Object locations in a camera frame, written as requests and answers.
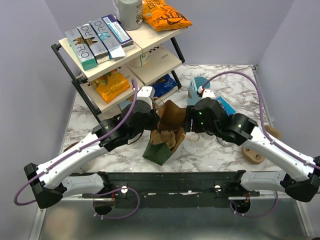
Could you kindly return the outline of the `green paper bag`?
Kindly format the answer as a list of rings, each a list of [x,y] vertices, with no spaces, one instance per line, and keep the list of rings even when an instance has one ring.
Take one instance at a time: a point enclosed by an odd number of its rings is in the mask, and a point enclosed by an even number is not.
[[[179,148],[188,132],[185,123],[186,108],[172,100],[166,101],[157,111],[160,121],[156,130],[150,132],[143,158],[162,166]]]

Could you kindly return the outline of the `brown cardboard cup carrier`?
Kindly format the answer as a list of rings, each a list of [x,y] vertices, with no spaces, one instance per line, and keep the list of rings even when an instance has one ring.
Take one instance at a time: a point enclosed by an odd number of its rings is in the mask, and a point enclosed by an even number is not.
[[[279,139],[281,137],[281,133],[273,126],[266,124],[264,127],[265,130],[276,139]],[[241,154],[250,164],[253,165],[259,165],[266,159],[264,156],[258,154],[256,151],[253,151],[245,147],[241,149]]]

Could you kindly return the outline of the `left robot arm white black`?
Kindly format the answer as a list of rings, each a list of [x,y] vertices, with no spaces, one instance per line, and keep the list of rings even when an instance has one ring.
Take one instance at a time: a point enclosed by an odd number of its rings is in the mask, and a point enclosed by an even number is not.
[[[151,98],[139,97],[122,114],[105,119],[76,145],[40,165],[29,163],[24,172],[39,208],[46,209],[62,198],[76,194],[97,194],[104,198],[111,185],[104,173],[76,175],[91,160],[128,144],[145,130],[154,130],[160,118]]]

